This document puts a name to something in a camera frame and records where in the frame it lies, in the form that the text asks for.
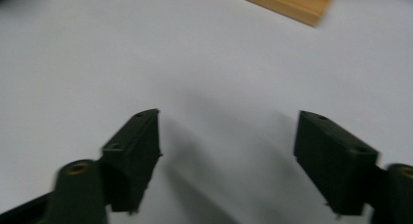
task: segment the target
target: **black plastic part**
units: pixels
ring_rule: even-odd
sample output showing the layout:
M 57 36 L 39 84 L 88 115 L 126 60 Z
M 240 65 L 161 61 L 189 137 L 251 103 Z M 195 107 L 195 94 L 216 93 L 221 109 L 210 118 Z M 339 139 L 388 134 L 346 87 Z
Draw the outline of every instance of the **black plastic part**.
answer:
M 161 156 L 159 110 L 131 117 L 103 147 L 99 160 L 106 202 L 113 211 L 136 212 Z
M 294 156 L 334 212 L 360 215 L 379 153 L 331 120 L 301 111 Z
M 0 224 L 36 224 L 43 219 L 50 193 L 0 215 Z
M 97 162 L 76 161 L 59 171 L 45 220 L 40 223 L 107 223 Z

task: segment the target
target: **brass screw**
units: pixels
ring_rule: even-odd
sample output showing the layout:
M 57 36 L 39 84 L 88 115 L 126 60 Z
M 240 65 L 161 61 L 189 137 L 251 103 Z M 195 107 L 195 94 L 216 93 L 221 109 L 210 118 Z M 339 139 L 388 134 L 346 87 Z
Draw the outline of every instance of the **brass screw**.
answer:
M 88 168 L 89 168 L 89 164 L 87 164 L 87 163 L 78 163 L 78 164 L 74 164 L 74 165 L 70 166 L 67 169 L 66 173 L 68 175 L 76 175 L 76 174 L 79 174 L 79 173 L 86 172 L 88 170 Z
M 413 168 L 403 167 L 399 171 L 407 177 L 413 178 Z

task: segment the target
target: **wooden block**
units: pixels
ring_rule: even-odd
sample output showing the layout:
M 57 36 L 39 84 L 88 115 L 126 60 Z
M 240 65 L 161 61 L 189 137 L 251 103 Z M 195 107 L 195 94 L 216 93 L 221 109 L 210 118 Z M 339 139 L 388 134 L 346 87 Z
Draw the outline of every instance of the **wooden block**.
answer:
M 247 0 L 287 17 L 315 26 L 330 0 Z

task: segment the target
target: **screw hole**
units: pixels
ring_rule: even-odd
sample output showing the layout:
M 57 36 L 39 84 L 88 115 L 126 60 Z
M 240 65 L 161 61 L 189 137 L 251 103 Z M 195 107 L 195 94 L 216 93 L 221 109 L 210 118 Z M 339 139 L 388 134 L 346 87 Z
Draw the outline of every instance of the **screw hole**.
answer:
M 368 149 L 363 148 L 363 147 L 356 147 L 355 149 L 356 149 L 356 151 L 358 151 L 359 153 L 367 153 L 367 152 L 368 152 Z
M 79 173 L 84 173 L 86 170 L 88 170 L 89 164 L 87 163 L 78 163 L 75 165 L 70 166 L 70 168 L 67 169 L 67 174 L 69 175 L 76 175 Z
M 119 143 L 113 143 L 113 144 L 109 145 L 109 148 L 111 148 L 111 149 L 121 149 L 122 146 Z

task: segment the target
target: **white table surface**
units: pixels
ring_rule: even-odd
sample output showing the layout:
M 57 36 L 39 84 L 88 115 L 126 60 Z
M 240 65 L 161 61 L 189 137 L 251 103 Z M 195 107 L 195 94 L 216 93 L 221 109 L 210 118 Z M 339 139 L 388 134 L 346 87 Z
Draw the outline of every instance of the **white table surface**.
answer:
M 2 0 L 0 211 L 159 108 L 165 156 L 111 223 L 336 223 L 292 156 L 298 111 L 413 165 L 412 66 L 413 0 L 333 0 L 317 28 L 244 0 Z

